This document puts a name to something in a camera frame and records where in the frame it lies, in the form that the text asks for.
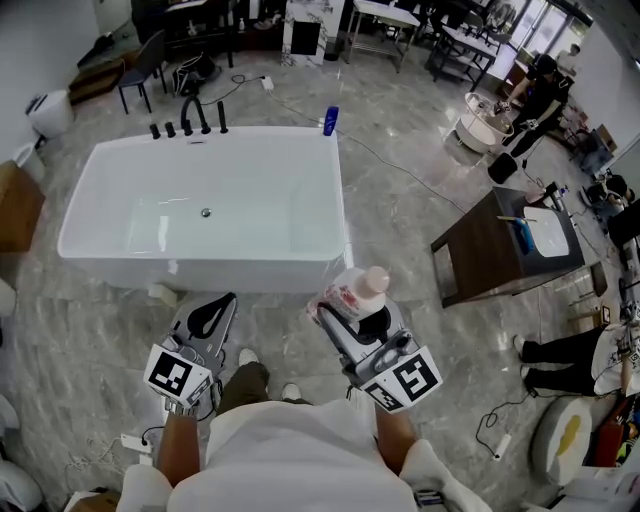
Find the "person sitting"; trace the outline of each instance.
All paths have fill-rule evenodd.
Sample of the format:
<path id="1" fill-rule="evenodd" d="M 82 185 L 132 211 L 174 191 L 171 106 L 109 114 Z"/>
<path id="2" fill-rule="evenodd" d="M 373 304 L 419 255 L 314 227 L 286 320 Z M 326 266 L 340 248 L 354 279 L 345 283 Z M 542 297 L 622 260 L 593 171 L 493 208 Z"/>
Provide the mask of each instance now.
<path id="1" fill-rule="evenodd" d="M 513 344 L 523 363 L 520 375 L 529 390 L 567 391 L 584 396 L 605 395 L 622 389 L 626 396 L 640 392 L 640 354 L 637 340 L 625 326 L 609 325 L 548 343 L 525 341 Z M 571 364 L 555 371 L 537 370 L 531 363 Z"/>

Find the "white shirt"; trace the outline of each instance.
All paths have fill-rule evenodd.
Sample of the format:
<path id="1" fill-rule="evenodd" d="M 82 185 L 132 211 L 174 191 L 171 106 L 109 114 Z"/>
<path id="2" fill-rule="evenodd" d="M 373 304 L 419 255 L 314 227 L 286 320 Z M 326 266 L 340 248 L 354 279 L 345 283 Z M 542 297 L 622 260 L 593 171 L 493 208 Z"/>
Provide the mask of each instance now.
<path id="1" fill-rule="evenodd" d="M 214 419 L 205 468 L 175 489 L 155 468 L 130 467 L 117 512 L 414 512 L 414 490 L 425 489 L 463 512 L 491 510 L 426 441 L 412 446 L 396 476 L 346 400 L 265 402 Z"/>
<path id="2" fill-rule="evenodd" d="M 591 362 L 591 377 L 596 381 L 594 391 L 597 395 L 605 395 L 620 389 L 622 376 L 622 359 L 618 354 L 617 339 L 625 335 L 625 327 L 609 325 L 598 338 L 596 351 Z M 632 364 L 631 381 L 624 390 L 626 396 L 640 392 L 640 354 L 636 348 L 629 358 Z"/>
<path id="3" fill-rule="evenodd" d="M 558 67 L 562 71 L 577 71 L 576 64 L 578 63 L 578 56 L 571 55 L 567 50 L 562 50 L 558 53 L 558 57 L 556 58 L 556 62 L 558 63 Z"/>

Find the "white wall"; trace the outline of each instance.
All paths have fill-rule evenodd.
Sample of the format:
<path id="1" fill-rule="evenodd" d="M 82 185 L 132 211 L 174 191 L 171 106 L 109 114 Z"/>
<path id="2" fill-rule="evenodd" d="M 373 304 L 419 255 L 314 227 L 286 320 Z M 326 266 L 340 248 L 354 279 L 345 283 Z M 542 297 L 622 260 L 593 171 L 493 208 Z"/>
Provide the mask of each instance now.
<path id="1" fill-rule="evenodd" d="M 571 96 L 589 116 L 589 127 L 604 124 L 622 151 L 640 134 L 640 72 L 596 24 L 580 46 Z"/>
<path id="2" fill-rule="evenodd" d="M 97 37 L 87 0 L 0 0 L 0 161 L 36 139 L 24 115 L 29 100 L 66 88 Z"/>
<path id="3" fill-rule="evenodd" d="M 93 0 L 100 33 L 113 32 L 131 18 L 131 0 Z"/>

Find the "black tap handle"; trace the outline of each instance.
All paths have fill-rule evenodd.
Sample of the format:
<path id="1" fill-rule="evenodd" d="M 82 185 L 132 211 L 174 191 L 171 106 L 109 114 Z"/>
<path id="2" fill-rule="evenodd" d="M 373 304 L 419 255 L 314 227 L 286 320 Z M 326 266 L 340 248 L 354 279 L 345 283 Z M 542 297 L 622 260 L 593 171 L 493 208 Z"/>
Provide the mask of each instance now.
<path id="1" fill-rule="evenodd" d="M 168 123 L 164 123 L 164 127 L 167 129 L 167 137 L 173 139 L 176 136 L 176 131 L 173 129 L 173 124 L 171 121 Z"/>
<path id="2" fill-rule="evenodd" d="M 149 129 L 151 130 L 151 136 L 153 140 L 158 140 L 160 138 L 160 130 L 158 130 L 158 125 L 156 123 L 150 124 Z"/>
<path id="3" fill-rule="evenodd" d="M 220 118 L 220 133 L 227 133 L 227 120 L 224 117 L 224 104 L 218 102 L 218 117 Z"/>
<path id="4" fill-rule="evenodd" d="M 191 121 L 189 121 L 188 119 L 185 119 L 184 123 L 182 123 L 182 129 L 184 130 L 184 134 L 187 137 L 191 135 L 193 133 L 193 130 L 191 129 Z"/>

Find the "floor outlet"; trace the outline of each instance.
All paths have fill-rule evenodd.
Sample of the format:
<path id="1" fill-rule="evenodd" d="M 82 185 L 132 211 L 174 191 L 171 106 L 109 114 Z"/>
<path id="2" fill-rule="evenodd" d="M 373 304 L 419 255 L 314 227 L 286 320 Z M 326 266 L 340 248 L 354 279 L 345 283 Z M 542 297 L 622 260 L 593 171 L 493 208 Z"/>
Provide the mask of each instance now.
<path id="1" fill-rule="evenodd" d="M 151 441 L 147 440 L 147 444 L 142 444 L 142 438 L 140 436 L 130 436 L 128 434 L 120 434 L 120 442 L 125 448 L 134 450 L 140 453 L 151 453 Z"/>

